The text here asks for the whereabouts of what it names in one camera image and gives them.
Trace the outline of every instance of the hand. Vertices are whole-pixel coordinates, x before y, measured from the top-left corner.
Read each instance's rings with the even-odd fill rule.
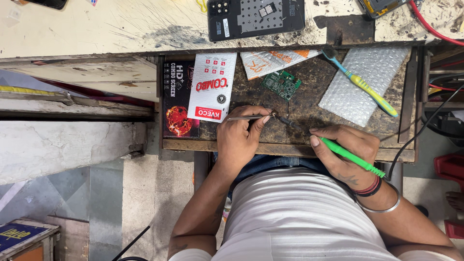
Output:
[[[259,136],[264,124],[270,116],[255,120],[248,131],[250,120],[227,121],[231,117],[246,115],[269,115],[271,109],[262,106],[241,106],[235,108],[217,128],[218,160],[216,165],[234,173],[234,178],[240,170],[253,158],[258,148]]]
[[[355,128],[338,124],[321,129],[311,129],[311,146],[330,174],[350,188],[363,190],[374,183],[375,174],[356,163],[333,153],[318,137],[336,140],[342,147],[361,159],[373,164],[380,140],[376,136]]]

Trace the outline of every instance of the red stool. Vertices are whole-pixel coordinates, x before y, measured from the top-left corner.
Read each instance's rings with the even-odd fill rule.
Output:
[[[456,181],[464,192],[464,155],[448,154],[433,160],[437,176]],[[445,220],[445,231],[449,238],[464,239],[464,224]]]

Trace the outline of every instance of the orange and white packet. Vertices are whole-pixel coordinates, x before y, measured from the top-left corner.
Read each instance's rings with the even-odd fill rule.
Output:
[[[248,80],[258,78],[321,54],[317,50],[241,52]]]

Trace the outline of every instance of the green soldering iron handle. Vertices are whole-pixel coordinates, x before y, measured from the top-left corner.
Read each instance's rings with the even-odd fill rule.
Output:
[[[361,159],[360,157],[354,155],[353,153],[349,152],[348,150],[346,150],[345,148],[343,148],[340,145],[336,144],[335,142],[333,142],[333,141],[331,141],[331,140],[329,140],[327,138],[324,138],[324,137],[319,137],[319,138],[327,145],[327,147],[331,151],[333,151],[333,152],[335,152],[335,153],[337,153],[337,154],[351,160],[352,162],[358,164],[359,166],[361,166],[365,170],[371,171],[374,174],[378,175],[379,177],[383,177],[385,175],[384,172],[378,170],[372,164],[370,164],[370,163],[366,162],[365,160]]]

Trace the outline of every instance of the fiery planet graphic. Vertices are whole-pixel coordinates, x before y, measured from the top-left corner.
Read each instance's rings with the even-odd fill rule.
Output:
[[[176,134],[186,134],[192,127],[192,119],[187,118],[187,109],[182,106],[174,106],[166,112],[166,125]]]

